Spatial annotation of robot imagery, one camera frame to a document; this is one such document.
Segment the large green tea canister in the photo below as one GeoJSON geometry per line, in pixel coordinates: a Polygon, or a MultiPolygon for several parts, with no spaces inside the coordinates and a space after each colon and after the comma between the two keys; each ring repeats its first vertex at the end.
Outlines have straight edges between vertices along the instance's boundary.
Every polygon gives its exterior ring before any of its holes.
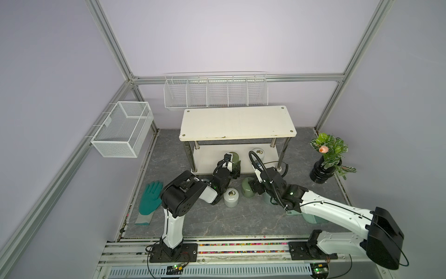
{"type": "Polygon", "coordinates": [[[251,183],[255,179],[253,177],[246,177],[242,181],[242,195],[245,198],[253,198],[255,196],[255,192],[252,189],[251,183]]]}

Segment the small green tea canister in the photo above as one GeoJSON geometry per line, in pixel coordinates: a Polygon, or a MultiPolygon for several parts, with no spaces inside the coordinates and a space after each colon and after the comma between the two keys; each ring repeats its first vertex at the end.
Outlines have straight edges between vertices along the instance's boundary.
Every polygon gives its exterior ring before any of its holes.
{"type": "Polygon", "coordinates": [[[230,152],[230,154],[232,156],[231,159],[232,164],[237,164],[240,162],[239,155],[236,152],[230,152]]]}

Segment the large white tea canister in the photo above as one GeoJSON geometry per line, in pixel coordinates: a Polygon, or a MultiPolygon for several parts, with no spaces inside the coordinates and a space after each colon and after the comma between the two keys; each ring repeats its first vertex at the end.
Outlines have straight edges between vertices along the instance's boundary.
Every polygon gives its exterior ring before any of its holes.
{"type": "Polygon", "coordinates": [[[234,208],[239,202],[239,192],[235,188],[228,188],[224,193],[224,203],[228,208],[234,208]]]}

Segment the small white tea canister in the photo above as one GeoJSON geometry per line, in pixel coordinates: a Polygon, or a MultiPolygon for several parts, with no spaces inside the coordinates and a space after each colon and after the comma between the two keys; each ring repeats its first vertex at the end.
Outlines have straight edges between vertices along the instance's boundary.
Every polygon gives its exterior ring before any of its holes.
{"type": "Polygon", "coordinates": [[[261,148],[255,148],[252,150],[261,160],[265,157],[265,152],[261,148]]]}

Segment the large light blue tea canister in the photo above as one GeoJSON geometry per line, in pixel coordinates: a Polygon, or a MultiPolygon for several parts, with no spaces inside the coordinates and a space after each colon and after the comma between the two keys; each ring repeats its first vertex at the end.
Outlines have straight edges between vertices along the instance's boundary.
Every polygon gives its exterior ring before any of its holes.
{"type": "Polygon", "coordinates": [[[268,193],[263,193],[262,194],[262,198],[263,201],[267,204],[267,205],[277,205],[276,201],[274,200],[274,198],[272,196],[270,196],[268,193]]]}

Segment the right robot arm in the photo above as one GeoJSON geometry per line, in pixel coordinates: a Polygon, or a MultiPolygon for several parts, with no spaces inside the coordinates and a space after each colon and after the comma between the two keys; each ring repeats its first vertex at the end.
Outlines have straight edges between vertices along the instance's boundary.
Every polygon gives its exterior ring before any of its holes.
{"type": "Polygon", "coordinates": [[[326,254],[365,253],[371,261],[389,270],[402,266],[404,233],[388,210],[355,208],[288,184],[275,167],[266,167],[254,151],[249,151],[248,156],[257,177],[256,186],[285,211],[321,217],[349,231],[345,237],[319,232],[315,241],[318,249],[326,254]]]}

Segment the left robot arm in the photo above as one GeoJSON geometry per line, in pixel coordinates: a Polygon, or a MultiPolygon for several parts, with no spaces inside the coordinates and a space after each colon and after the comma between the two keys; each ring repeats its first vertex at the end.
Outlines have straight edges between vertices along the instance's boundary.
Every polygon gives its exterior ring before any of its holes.
{"type": "Polygon", "coordinates": [[[210,181],[200,179],[186,170],[162,190],[160,198],[165,222],[161,244],[165,248],[175,250],[181,246],[185,215],[198,200],[211,205],[219,203],[230,181],[240,176],[240,165],[239,160],[235,163],[220,161],[210,181]]]}

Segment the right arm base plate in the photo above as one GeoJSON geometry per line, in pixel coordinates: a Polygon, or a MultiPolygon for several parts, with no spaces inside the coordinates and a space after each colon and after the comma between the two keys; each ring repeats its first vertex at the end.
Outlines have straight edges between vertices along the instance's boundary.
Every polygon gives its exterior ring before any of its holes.
{"type": "Polygon", "coordinates": [[[288,243],[291,260],[336,260],[336,253],[327,254],[322,252],[316,245],[307,242],[292,241],[288,243]]]}

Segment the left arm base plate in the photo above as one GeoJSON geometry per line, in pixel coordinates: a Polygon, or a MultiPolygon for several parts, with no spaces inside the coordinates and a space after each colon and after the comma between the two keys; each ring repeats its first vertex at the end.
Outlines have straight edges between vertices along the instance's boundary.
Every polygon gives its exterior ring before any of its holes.
{"type": "Polygon", "coordinates": [[[150,263],[196,262],[198,245],[180,243],[176,248],[169,248],[165,243],[154,244],[149,256],[150,263]]]}

